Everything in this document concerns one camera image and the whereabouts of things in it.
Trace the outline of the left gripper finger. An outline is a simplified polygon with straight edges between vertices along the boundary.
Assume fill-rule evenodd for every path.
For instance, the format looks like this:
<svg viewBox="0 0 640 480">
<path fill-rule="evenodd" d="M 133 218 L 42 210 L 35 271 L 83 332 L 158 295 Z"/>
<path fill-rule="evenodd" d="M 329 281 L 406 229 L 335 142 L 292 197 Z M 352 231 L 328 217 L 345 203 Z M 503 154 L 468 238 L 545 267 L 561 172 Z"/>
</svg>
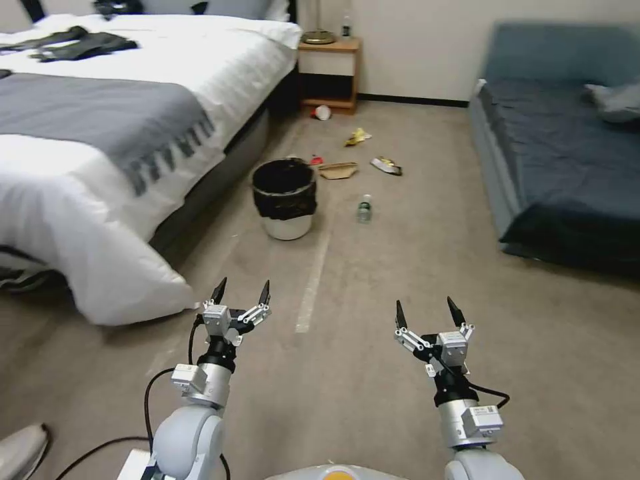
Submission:
<svg viewBox="0 0 640 480">
<path fill-rule="evenodd" d="M 220 283 L 214 288 L 210 298 L 203 302 L 203 307 L 207 308 L 210 305 L 220 305 L 223 299 L 225 288 L 227 284 L 227 278 L 224 277 Z"/>
<path fill-rule="evenodd" d="M 262 292 L 259 297 L 258 304 L 248 309 L 243 316 L 243 324 L 258 326 L 271 314 L 269 302 L 270 302 L 270 280 L 267 280 L 263 286 Z"/>
</svg>

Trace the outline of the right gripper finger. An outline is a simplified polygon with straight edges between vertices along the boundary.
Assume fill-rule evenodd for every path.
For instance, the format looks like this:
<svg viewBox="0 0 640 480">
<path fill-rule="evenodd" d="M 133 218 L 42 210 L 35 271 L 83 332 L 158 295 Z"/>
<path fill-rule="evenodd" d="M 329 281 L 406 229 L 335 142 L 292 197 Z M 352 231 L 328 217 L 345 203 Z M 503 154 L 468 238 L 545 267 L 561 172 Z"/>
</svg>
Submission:
<svg viewBox="0 0 640 480">
<path fill-rule="evenodd" d="M 451 318 L 458 332 L 464 337 L 466 341 L 469 341 L 474 330 L 474 324 L 468 323 L 462 312 L 462 310 L 456 305 L 454 300 L 450 296 L 447 296 L 447 305 L 451 314 Z"/>
<path fill-rule="evenodd" d="M 395 302 L 395 325 L 394 338 L 411 354 L 429 354 L 432 352 L 432 345 L 408 328 L 399 299 Z"/>
</svg>

